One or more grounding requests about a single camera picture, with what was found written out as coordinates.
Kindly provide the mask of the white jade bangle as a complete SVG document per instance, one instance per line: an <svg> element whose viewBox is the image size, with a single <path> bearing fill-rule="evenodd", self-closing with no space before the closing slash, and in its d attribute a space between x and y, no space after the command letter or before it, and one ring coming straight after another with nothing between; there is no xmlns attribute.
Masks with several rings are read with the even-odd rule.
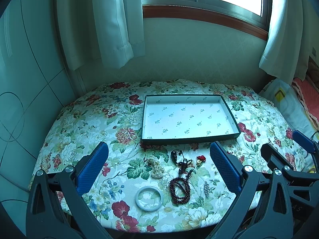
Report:
<svg viewBox="0 0 319 239"><path fill-rule="evenodd" d="M163 205L163 193L156 187L145 186L135 195L135 202L139 209L145 212L154 212Z"/></svg>

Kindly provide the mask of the silver rhinestone leaf brooch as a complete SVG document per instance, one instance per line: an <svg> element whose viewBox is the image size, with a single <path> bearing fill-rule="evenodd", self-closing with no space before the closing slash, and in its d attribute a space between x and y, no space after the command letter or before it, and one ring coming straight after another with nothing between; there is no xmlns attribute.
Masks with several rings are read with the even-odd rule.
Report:
<svg viewBox="0 0 319 239"><path fill-rule="evenodd" d="M210 193L210 186L209 184L205 181L204 182L204 194L206 197L209 197L209 193Z"/></svg>

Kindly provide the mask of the white yellow pillow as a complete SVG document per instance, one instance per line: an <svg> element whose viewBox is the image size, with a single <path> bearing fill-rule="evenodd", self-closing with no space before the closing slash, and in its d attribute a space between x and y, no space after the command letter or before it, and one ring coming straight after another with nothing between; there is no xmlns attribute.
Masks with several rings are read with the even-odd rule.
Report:
<svg viewBox="0 0 319 239"><path fill-rule="evenodd" d="M295 90L280 79L266 84L259 95L274 103L293 131L299 130L310 138L318 130L311 123Z"/></svg>

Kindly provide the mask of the window with wooden sill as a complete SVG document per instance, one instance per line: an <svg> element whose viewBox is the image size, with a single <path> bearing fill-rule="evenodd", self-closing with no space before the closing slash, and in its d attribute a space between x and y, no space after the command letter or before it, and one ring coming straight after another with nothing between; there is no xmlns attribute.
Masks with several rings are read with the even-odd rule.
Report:
<svg viewBox="0 0 319 239"><path fill-rule="evenodd" d="M267 40L272 0L142 0L144 18L223 25Z"/></svg>

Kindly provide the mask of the floral bedspread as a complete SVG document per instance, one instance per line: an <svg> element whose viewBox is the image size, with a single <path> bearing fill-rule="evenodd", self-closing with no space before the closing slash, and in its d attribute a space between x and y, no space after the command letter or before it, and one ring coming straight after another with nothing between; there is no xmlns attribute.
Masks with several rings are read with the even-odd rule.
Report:
<svg viewBox="0 0 319 239"><path fill-rule="evenodd" d="M35 170L62 171L90 154L100 143L109 157L83 199L102 226L126 232L179 232L218 223L235 195L227 190L210 158L208 143L144 145L143 104L147 95L218 94L229 106L241 134L222 142L244 165L269 173L261 157L273 145L296 171L310 171L312 159L292 139L292 129L275 105L252 88L178 79L167 82L104 84L65 106L53 123ZM196 167L196 157L206 162ZM204 182L210 186L204 194ZM135 202L145 186L158 188L163 205L145 212Z"/></svg>

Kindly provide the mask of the green white jewelry tray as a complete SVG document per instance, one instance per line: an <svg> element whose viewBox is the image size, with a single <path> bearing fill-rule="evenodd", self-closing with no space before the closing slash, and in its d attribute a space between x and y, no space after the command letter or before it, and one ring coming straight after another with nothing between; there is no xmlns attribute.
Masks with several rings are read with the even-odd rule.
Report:
<svg viewBox="0 0 319 239"><path fill-rule="evenodd" d="M141 140L145 145L177 145L237 139L240 128L222 96L147 95Z"/></svg>

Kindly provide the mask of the white curtain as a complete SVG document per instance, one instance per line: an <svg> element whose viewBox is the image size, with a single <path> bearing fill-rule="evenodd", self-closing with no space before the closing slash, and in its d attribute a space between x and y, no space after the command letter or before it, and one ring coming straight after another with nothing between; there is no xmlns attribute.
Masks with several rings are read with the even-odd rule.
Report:
<svg viewBox="0 0 319 239"><path fill-rule="evenodd" d="M272 0L266 47L259 68L292 84L305 79L310 56L310 20L307 0Z"/></svg>
<svg viewBox="0 0 319 239"><path fill-rule="evenodd" d="M56 0L57 24L71 70L101 60L120 69L145 55L142 0Z"/></svg>

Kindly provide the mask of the left white curtain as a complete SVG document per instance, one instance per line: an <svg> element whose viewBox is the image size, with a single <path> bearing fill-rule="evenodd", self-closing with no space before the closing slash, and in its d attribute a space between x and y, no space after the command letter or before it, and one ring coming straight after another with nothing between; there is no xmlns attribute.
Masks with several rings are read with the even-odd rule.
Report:
<svg viewBox="0 0 319 239"><path fill-rule="evenodd" d="M71 70L101 60L120 69L145 55L142 0L56 0L57 24Z"/></svg>

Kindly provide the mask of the right white curtain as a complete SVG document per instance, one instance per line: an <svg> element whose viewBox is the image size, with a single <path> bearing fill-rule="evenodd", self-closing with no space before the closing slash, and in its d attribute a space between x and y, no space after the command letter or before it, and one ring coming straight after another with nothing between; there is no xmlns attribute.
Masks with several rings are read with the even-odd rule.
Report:
<svg viewBox="0 0 319 239"><path fill-rule="evenodd" d="M310 20L307 0L272 0L266 47L259 68L292 84L305 79L310 56Z"/></svg>

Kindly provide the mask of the red knot gold charm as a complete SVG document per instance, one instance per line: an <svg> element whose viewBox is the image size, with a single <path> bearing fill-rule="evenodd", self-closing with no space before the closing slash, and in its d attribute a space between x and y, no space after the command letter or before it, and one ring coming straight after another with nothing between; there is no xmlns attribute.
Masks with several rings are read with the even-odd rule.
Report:
<svg viewBox="0 0 319 239"><path fill-rule="evenodd" d="M200 155L196 157L196 167L200 168L202 164L206 162L206 157L204 155Z"/></svg>

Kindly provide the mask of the red blanket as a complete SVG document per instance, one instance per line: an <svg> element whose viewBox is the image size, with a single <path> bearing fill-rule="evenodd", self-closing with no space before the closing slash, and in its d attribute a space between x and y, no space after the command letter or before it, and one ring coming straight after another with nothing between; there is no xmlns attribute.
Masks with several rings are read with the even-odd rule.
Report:
<svg viewBox="0 0 319 239"><path fill-rule="evenodd" d="M313 126L318 129L318 90L309 80L305 79L302 81L299 78L294 78L292 87L294 88L307 117L312 122Z"/></svg>

